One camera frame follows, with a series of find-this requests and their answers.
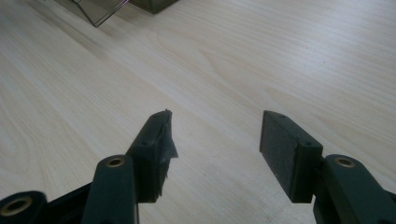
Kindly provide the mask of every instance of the screw hole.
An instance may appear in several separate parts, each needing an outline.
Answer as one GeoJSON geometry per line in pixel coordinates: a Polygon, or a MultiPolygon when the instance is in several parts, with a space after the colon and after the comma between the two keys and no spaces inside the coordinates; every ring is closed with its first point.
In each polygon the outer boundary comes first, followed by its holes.
{"type": "Polygon", "coordinates": [[[337,162],[339,165],[347,167],[347,168],[352,168],[355,167],[355,162],[347,159],[347,158],[336,158],[335,162],[337,162]]]}
{"type": "Polygon", "coordinates": [[[113,159],[111,161],[108,161],[106,165],[108,167],[117,167],[117,166],[121,166],[123,164],[124,164],[124,159],[116,158],[116,159],[113,159]]]}
{"type": "Polygon", "coordinates": [[[24,211],[32,204],[33,200],[31,197],[23,197],[15,199],[14,201],[6,204],[0,210],[0,215],[3,217],[10,217],[17,215],[18,213],[24,211]]]}

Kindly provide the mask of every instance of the wooden table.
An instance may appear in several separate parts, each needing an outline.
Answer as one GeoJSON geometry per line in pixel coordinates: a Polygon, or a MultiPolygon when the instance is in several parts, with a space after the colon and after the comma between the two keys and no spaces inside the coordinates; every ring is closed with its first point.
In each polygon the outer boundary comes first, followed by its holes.
{"type": "Polygon", "coordinates": [[[179,159],[141,223],[315,223],[259,153],[262,111],[396,192],[395,1],[127,4],[98,29],[53,1],[0,2],[0,197],[92,181],[149,115],[179,159]]]}

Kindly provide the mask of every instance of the wood grain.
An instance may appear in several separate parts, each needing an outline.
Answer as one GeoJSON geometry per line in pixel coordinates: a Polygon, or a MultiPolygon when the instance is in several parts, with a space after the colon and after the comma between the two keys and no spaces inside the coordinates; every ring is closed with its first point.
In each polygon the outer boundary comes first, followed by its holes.
{"type": "Polygon", "coordinates": [[[128,4],[98,29],[53,1],[0,2],[0,198],[53,200],[174,112],[173,160],[142,223],[315,223],[259,153],[262,111],[294,119],[396,192],[396,2],[128,4]]]}

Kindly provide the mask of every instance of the table surface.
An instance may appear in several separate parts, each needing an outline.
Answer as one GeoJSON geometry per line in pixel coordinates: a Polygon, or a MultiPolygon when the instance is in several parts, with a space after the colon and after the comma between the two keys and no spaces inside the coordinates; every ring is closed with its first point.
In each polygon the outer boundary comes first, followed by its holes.
{"type": "Polygon", "coordinates": [[[94,28],[54,1],[0,2],[0,197],[92,181],[173,111],[179,158],[141,223],[315,223],[259,153],[289,116],[396,192],[396,1],[179,0],[94,28]]]}

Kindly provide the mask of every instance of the light wood surface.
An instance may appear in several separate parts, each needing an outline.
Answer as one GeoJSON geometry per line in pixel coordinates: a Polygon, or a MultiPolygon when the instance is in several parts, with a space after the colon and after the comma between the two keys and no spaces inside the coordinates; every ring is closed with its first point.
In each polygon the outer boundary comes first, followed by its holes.
{"type": "Polygon", "coordinates": [[[53,1],[0,1],[0,198],[92,181],[149,115],[179,159],[141,223],[315,223],[259,153],[262,111],[396,192],[396,1],[127,4],[98,29],[53,1]]]}

